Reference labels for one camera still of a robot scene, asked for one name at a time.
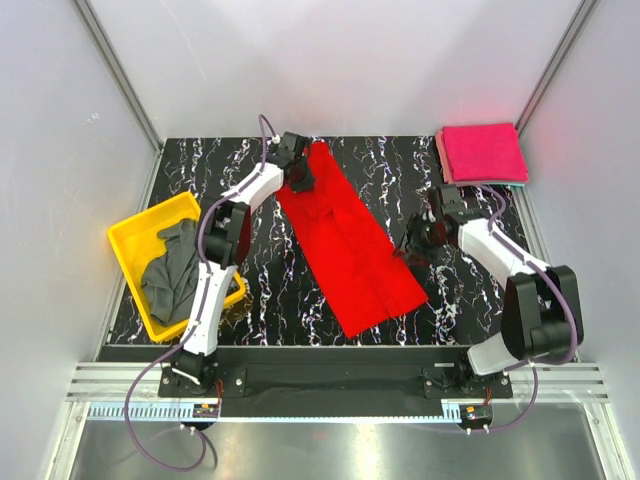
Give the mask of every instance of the white wall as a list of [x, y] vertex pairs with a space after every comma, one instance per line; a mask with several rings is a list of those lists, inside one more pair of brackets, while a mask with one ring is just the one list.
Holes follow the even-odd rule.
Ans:
[[524, 136], [551, 259], [578, 275], [587, 359], [640, 471], [640, 3], [601, 2]]
[[92, 0], [161, 136], [515, 121], [578, 0]]
[[153, 156], [71, 1], [4, 1], [0, 64], [0, 476], [35, 479]]

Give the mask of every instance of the yellow plastic bin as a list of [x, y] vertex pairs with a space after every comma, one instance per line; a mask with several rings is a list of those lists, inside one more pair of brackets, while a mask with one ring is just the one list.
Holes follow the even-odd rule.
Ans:
[[[118, 257], [118, 262], [138, 306], [144, 326], [154, 342], [166, 342], [177, 337], [185, 331], [189, 322], [187, 318], [170, 327], [164, 327], [155, 322], [151, 318], [149, 303], [140, 286], [142, 274], [149, 262], [167, 251], [164, 240], [158, 238], [158, 232], [175, 225], [183, 218], [191, 218], [196, 221], [200, 218], [200, 205], [189, 192], [176, 195], [144, 212], [123, 220], [109, 228], [108, 231], [109, 241], [116, 257]], [[236, 272], [234, 279], [238, 289], [227, 296], [224, 308], [237, 303], [247, 293], [238, 272]]]

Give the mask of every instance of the gray floor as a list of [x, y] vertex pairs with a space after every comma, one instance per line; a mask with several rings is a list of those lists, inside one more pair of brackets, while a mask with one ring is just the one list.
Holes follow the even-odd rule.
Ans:
[[[514, 418], [511, 405], [496, 406], [496, 424]], [[170, 426], [138, 423], [141, 439]], [[218, 467], [185, 475], [201, 479], [603, 479], [586, 417], [576, 405], [536, 405], [519, 427], [490, 435], [438, 433], [447, 425], [221, 423], [207, 430]], [[198, 442], [175, 432], [149, 446], [163, 461], [193, 462]], [[134, 450], [121, 422], [87, 424], [76, 458], [75, 480], [173, 479]]]

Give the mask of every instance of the black marble table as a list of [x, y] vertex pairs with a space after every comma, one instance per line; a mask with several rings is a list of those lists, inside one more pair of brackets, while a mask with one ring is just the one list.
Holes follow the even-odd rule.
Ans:
[[[427, 189], [442, 183], [433, 137], [325, 138], [379, 224], [399, 241], [408, 216], [424, 209]], [[256, 138], [189, 138], [167, 141], [149, 206], [184, 191], [199, 198], [220, 194], [259, 161]], [[526, 241], [511, 193], [500, 226]], [[493, 212], [497, 202], [476, 188], [463, 189], [469, 204]], [[253, 217], [253, 240], [240, 269], [245, 300], [225, 311], [221, 345], [447, 345], [478, 343], [499, 330], [501, 288], [472, 258], [451, 247], [430, 267], [412, 267], [429, 302], [347, 339], [318, 288], [291, 225], [275, 198]], [[125, 288], [108, 343], [151, 344], [133, 297]]]

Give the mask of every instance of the red cloth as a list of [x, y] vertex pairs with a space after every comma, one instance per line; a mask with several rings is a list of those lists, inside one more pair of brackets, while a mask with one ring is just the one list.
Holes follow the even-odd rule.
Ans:
[[524, 183], [529, 180], [512, 123], [444, 127], [452, 183]]
[[340, 171], [314, 143], [312, 191], [276, 193], [327, 302], [347, 337], [417, 308], [427, 295]]

